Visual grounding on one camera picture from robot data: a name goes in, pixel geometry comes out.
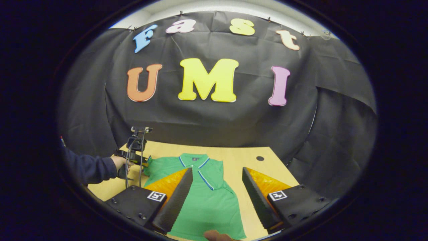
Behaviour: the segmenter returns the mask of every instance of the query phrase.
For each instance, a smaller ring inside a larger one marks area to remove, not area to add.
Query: table surface
[[[121,150],[126,151],[126,145],[124,145]],[[299,185],[286,166],[269,147],[218,148],[147,141],[143,156],[152,156],[152,158],[156,159],[160,157],[178,157],[183,153],[207,154],[212,159],[223,161],[224,180],[235,191],[238,197],[242,224],[247,236],[247,238],[243,239],[244,241],[259,239],[267,236],[268,232],[263,228],[253,203],[250,200],[250,196],[242,182],[242,168],[251,168],[291,187]],[[257,160],[256,158],[258,156],[263,157],[264,160]],[[133,181],[128,181],[129,185],[139,186],[139,168],[140,166],[137,165],[131,167],[128,177],[132,178]],[[142,173],[141,187],[144,186],[147,179],[148,177]],[[125,189],[125,180],[114,178],[99,184],[89,184],[88,188],[99,199],[106,201]],[[170,235],[168,236],[180,241],[186,240]]]

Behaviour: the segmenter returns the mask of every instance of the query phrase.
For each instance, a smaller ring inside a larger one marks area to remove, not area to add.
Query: dark blue jacket
[[[77,155],[64,146],[63,150],[65,160],[81,184],[96,184],[117,177],[116,166],[110,157]]]

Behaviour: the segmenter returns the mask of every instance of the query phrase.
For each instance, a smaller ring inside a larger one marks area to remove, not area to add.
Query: pink letter i
[[[275,73],[275,83],[272,97],[268,101],[269,105],[284,106],[287,103],[285,88],[287,87],[287,77],[289,77],[290,71],[279,66],[272,66],[272,71]]]

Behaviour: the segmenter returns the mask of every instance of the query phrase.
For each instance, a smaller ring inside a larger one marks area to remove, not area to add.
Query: yellow letter m
[[[221,59],[217,61],[214,68],[208,74],[200,59],[190,58],[180,62],[184,68],[183,90],[178,94],[180,100],[195,100],[196,93],[193,92],[193,83],[201,96],[207,99],[215,84],[214,93],[211,95],[213,101],[235,102],[236,95],[233,93],[233,75],[238,61],[232,59]]]

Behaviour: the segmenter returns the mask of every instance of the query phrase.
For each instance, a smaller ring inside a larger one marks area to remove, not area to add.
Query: green polo shirt
[[[223,180],[223,161],[210,159],[206,154],[182,154],[150,159],[148,163],[144,168],[149,176],[145,186],[184,168],[193,171],[189,194],[168,234],[206,241],[203,233],[214,229],[233,239],[246,238],[238,198]]]

